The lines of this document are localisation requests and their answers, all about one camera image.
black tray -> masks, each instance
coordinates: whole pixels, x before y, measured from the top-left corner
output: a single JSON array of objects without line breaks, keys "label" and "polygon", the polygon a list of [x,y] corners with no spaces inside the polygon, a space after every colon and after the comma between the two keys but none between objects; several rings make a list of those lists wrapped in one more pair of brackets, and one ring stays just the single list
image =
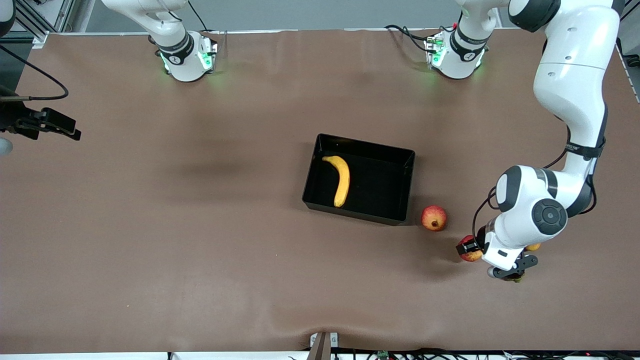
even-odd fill
[{"label": "black tray", "polygon": [[[333,206],[338,171],[323,156],[338,155],[349,165],[351,184],[341,208]],[[320,134],[311,157],[302,201],[309,209],[388,225],[406,221],[415,152]]]}]

cable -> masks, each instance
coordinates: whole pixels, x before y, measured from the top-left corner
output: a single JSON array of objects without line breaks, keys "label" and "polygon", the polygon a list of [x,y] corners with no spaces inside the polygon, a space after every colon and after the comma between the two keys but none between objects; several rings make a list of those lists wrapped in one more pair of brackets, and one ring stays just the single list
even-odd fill
[{"label": "cable", "polygon": [[385,26],[385,29],[398,29],[402,34],[408,36],[411,41],[413,42],[413,44],[420,50],[429,53],[429,54],[435,54],[436,51],[435,50],[430,50],[430,49],[426,49],[424,47],[422,47],[420,44],[418,44],[416,42],[416,40],[421,40],[421,41],[425,41],[427,40],[426,37],[419,37],[417,35],[411,34],[411,32],[409,31],[409,29],[406,26],[403,26],[402,28],[400,28],[398,25],[387,25]]},{"label": "cable", "polygon": [[593,175],[590,175],[589,177],[587,177],[587,185],[589,185],[589,187],[591,188],[591,196],[593,197],[593,201],[591,202],[591,206],[583,211],[582,213],[579,213],[578,215],[584,215],[586,213],[591,212],[591,210],[593,210],[596,205],[598,204],[598,196],[596,195],[596,188],[593,185]]},{"label": "cable", "polygon": [[454,28],[451,28],[451,30],[449,30],[449,29],[445,28],[445,27],[444,27],[444,26],[442,26],[442,25],[440,25],[440,26],[438,27],[438,29],[440,29],[440,30],[442,30],[442,31],[446,31],[446,32],[448,32],[448,33],[452,33],[452,32],[454,32],[454,31],[455,31],[455,29],[454,29]]},{"label": "cable", "polygon": [[450,352],[441,348],[422,348],[419,351],[422,352],[423,358],[426,358],[425,355],[434,355],[433,357],[430,357],[428,360],[434,360],[437,357],[443,360],[451,360],[445,355],[453,356],[456,360],[468,360],[466,357],[462,355],[455,354],[454,352]]},{"label": "cable", "polygon": [[69,96],[69,90],[66,88],[65,85],[63,85],[61,82],[59,82],[56,78],[54,78],[53,76],[49,75],[44,70],[42,70],[41,68],[37,67],[36,65],[33,65],[32,63],[28,62],[27,60],[25,60],[25,59],[21,58],[20,56],[14,54],[11,50],[7,49],[3,45],[0,45],[0,49],[2,49],[4,52],[6,52],[7,54],[11,55],[15,59],[19,60],[21,63],[27,65],[28,67],[31,67],[33,70],[36,70],[37,72],[39,72],[42,75],[46,76],[51,81],[53,81],[58,86],[60,86],[60,88],[65,92],[64,94],[57,95],[57,96],[27,96],[26,98],[28,100],[60,100],[60,99],[64,99],[67,96]]},{"label": "cable", "polygon": [[493,204],[491,203],[491,199],[495,197],[495,189],[496,187],[494,186],[493,188],[491,188],[491,190],[489,190],[489,195],[487,195],[488,199],[489,199],[489,207],[494,209],[494,210],[499,210],[500,207],[498,206],[493,206]]},{"label": "cable", "polygon": [[[569,127],[566,127],[566,142],[568,143],[571,140],[571,131],[569,130]],[[551,161],[549,164],[545,165],[543,168],[550,168],[552,166],[554,166],[558,161],[562,160],[562,158],[566,155],[566,148],[562,151],[562,154],[560,154],[560,156],[558,156],[554,161]],[[596,197],[595,197],[595,189],[593,187],[591,187],[591,193],[593,194],[593,200],[594,203],[596,202]],[[487,195],[486,199],[483,201],[482,205],[480,205],[480,207],[476,210],[476,213],[474,214],[474,219],[471,223],[471,235],[474,237],[474,241],[476,241],[476,220],[477,220],[477,216],[478,214],[480,214],[480,211],[482,210],[482,208],[484,207],[484,205],[489,204],[489,207],[492,208],[493,210],[499,210],[500,208],[498,206],[494,206],[491,203],[491,199],[495,197],[496,194],[496,186],[494,186],[493,188],[491,188],[491,190],[489,190],[489,194]],[[593,208],[595,207],[595,204],[592,205],[591,208],[589,208],[588,210],[583,211],[581,214],[586,214],[587,212],[593,210]]]},{"label": "cable", "polygon": [[530,354],[527,352],[522,352],[522,351],[513,351],[511,352],[511,355],[516,355],[519,357],[514,357],[514,360],[564,360],[569,356],[573,356],[579,354],[578,351],[574,351],[574,352],[570,352],[567,353],[566,355],[562,355],[562,356],[554,356],[552,354],[548,354],[546,352],[543,352],[542,355],[538,355],[538,354]]},{"label": "cable", "polygon": [[625,55],[625,53],[622,51],[622,42],[620,41],[620,38],[616,39],[616,45],[618,46],[618,51],[620,52],[620,56],[622,56],[622,58],[625,60],[625,62],[627,63],[627,66],[640,67],[640,56],[636,54]]},{"label": "cable", "polygon": [[191,10],[193,10],[193,13],[196,14],[196,17],[198,17],[198,20],[200,20],[200,23],[202,24],[202,31],[209,31],[209,28],[207,28],[207,26],[204,24],[204,21],[202,21],[200,14],[196,11],[196,9],[191,4],[191,0],[188,0],[187,3],[189,3],[189,7],[191,8]]},{"label": "cable", "polygon": [[171,15],[171,17],[173,17],[174,19],[176,19],[176,20],[178,20],[178,21],[182,22],[182,19],[180,19],[179,17],[177,17],[174,13],[172,13],[172,12],[168,12],[168,13],[169,13],[169,15]]},{"label": "cable", "polygon": [[604,356],[606,358],[608,358],[609,360],[615,360],[616,357],[610,354],[607,354],[606,352],[602,352],[602,351],[589,351],[588,352],[591,355],[600,355],[600,356]]}]

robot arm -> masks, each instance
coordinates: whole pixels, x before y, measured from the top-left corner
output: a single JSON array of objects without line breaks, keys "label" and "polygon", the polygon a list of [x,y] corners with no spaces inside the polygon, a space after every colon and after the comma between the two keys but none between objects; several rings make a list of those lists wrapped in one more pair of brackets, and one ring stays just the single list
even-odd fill
[{"label": "robot arm", "polygon": [[137,22],[160,50],[167,73],[179,81],[195,81],[212,72],[217,44],[196,31],[186,31],[172,11],[187,0],[102,0],[111,10]]},{"label": "robot arm", "polygon": [[0,0],[0,37],[5,36],[15,20],[15,0]]},{"label": "robot arm", "polygon": [[437,34],[428,47],[429,65],[452,79],[471,75],[484,55],[484,46],[495,29],[497,19],[494,8],[507,6],[509,0],[456,0],[462,7],[458,26]]},{"label": "robot arm", "polygon": [[521,274],[537,263],[523,255],[565,229],[570,217],[589,206],[593,172],[605,143],[607,108],[602,80],[615,46],[619,14],[611,0],[511,0],[509,16],[529,31],[544,29],[547,46],[534,93],[570,130],[562,171],[517,165],[497,182],[501,214],[481,228],[475,243],[459,252],[480,249],[494,266],[492,277]]}]

brown tablecloth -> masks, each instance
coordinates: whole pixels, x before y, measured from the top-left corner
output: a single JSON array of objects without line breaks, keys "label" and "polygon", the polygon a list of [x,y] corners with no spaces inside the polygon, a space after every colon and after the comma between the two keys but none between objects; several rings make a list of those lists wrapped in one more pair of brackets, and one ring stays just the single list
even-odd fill
[{"label": "brown tablecloth", "polygon": [[[360,348],[638,348],[640,108],[618,56],[598,207],[513,284],[454,246],[505,169],[563,149],[532,93],[544,38],[496,31],[453,81],[398,35],[217,37],[218,72],[195,83],[166,76],[146,37],[50,36],[30,60],[71,95],[30,105],[83,137],[8,135],[0,351],[297,350],[322,330]],[[18,91],[59,90],[26,69]],[[415,150],[412,224],[308,210],[318,133]],[[415,225],[429,204],[445,231]]]}]

yellow banana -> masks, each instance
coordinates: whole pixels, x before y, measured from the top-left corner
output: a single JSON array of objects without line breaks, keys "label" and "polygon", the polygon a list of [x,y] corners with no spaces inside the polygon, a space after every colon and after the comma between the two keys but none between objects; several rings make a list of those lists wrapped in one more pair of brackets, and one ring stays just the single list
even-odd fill
[{"label": "yellow banana", "polygon": [[338,190],[336,190],[335,197],[333,198],[333,205],[336,208],[341,208],[347,200],[347,193],[349,192],[349,165],[347,165],[346,161],[340,156],[325,156],[322,158],[322,161],[328,162],[338,170],[340,181],[338,182]]}]

